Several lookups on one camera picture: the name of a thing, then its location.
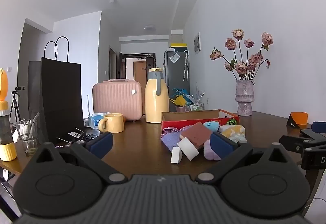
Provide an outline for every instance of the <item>dried rose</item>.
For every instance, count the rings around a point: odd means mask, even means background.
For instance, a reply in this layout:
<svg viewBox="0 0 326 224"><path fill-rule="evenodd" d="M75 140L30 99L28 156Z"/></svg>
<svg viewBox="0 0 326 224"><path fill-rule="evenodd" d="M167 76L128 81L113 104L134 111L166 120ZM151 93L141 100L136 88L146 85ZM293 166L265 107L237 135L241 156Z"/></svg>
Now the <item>dried rose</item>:
<svg viewBox="0 0 326 224"><path fill-rule="evenodd" d="M263 45L265 47L268 47L269 45L272 45L273 44L273 38L272 38L272 35L264 32L262 35L261 35L261 40L263 42Z"/></svg>
<svg viewBox="0 0 326 224"><path fill-rule="evenodd" d="M254 44L255 44L255 42L252 41L250 38L245 39L245 40L244 40L244 43L245 43L245 46L246 46L247 48L253 47Z"/></svg>
<svg viewBox="0 0 326 224"><path fill-rule="evenodd" d="M256 69L256 65L250 62L248 64L248 70L255 71L255 69Z"/></svg>
<svg viewBox="0 0 326 224"><path fill-rule="evenodd" d="M215 49L215 50L212 51L210 57L211 57L211 60L216 60L218 58L223 57L223 55L222 55L221 51Z"/></svg>
<svg viewBox="0 0 326 224"><path fill-rule="evenodd" d="M251 55L248 61L256 65L257 63L259 63L259 58L256 55Z"/></svg>
<svg viewBox="0 0 326 224"><path fill-rule="evenodd" d="M260 61L263 60L263 55L260 52L257 52L256 56L259 58Z"/></svg>
<svg viewBox="0 0 326 224"><path fill-rule="evenodd" d="M234 50L237 47L237 43L232 38L228 38L225 42L225 47L228 48L228 50Z"/></svg>
<svg viewBox="0 0 326 224"><path fill-rule="evenodd" d="M234 69L239 74L246 74L248 67L245 63L239 61L238 64L234 66Z"/></svg>
<svg viewBox="0 0 326 224"><path fill-rule="evenodd" d="M231 70L232 70L232 66L231 66L231 64L228 63L228 62L226 62L226 63L224 64L224 67L225 67L228 71L231 71Z"/></svg>
<svg viewBox="0 0 326 224"><path fill-rule="evenodd" d="M243 36L245 35L242 29L235 29L232 31L232 34L233 37L238 40L243 39Z"/></svg>

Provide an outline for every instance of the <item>refrigerator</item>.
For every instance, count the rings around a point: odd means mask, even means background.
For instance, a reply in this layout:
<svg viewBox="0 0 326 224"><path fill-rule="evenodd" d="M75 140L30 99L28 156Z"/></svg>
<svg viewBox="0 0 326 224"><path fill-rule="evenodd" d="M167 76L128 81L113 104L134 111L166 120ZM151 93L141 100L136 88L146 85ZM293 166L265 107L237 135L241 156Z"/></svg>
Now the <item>refrigerator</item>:
<svg viewBox="0 0 326 224"><path fill-rule="evenodd" d="M175 49L178 52L180 58L176 62L172 62L170 60L170 56L174 52L165 51L164 52L164 79L167 85L167 89L169 91L169 98L176 93L173 89L186 89L189 92L189 73L188 73L188 81L187 81L187 73L184 78L185 71L185 50L187 48ZM176 112L175 104L169 102L170 112Z"/></svg>

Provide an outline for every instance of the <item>gray thermos handle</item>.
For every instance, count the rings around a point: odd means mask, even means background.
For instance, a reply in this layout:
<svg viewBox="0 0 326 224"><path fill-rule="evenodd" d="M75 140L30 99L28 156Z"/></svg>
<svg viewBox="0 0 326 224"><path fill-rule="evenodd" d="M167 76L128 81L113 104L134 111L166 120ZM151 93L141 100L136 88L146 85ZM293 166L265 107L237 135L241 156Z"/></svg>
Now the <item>gray thermos handle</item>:
<svg viewBox="0 0 326 224"><path fill-rule="evenodd" d="M158 71L156 75L156 95L161 95L161 73Z"/></svg>

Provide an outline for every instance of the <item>brown sponge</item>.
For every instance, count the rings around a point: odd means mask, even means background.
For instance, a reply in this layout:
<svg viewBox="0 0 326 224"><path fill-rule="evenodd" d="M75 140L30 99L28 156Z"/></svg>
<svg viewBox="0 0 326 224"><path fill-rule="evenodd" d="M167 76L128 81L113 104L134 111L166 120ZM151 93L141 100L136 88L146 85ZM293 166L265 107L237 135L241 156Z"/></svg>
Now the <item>brown sponge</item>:
<svg viewBox="0 0 326 224"><path fill-rule="evenodd" d="M188 138L190 142L200 149L206 140L211 138L212 131L205 127L201 122L181 132L180 138Z"/></svg>

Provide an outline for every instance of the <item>pink suitcase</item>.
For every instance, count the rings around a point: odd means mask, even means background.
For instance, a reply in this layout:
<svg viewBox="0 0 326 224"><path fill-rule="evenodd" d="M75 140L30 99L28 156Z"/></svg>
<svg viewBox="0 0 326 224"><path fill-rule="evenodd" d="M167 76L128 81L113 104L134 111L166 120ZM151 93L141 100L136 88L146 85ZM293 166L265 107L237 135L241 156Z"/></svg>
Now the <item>pink suitcase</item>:
<svg viewBox="0 0 326 224"><path fill-rule="evenodd" d="M126 120L142 117L141 84L129 79L113 79L93 87L94 113L121 113Z"/></svg>

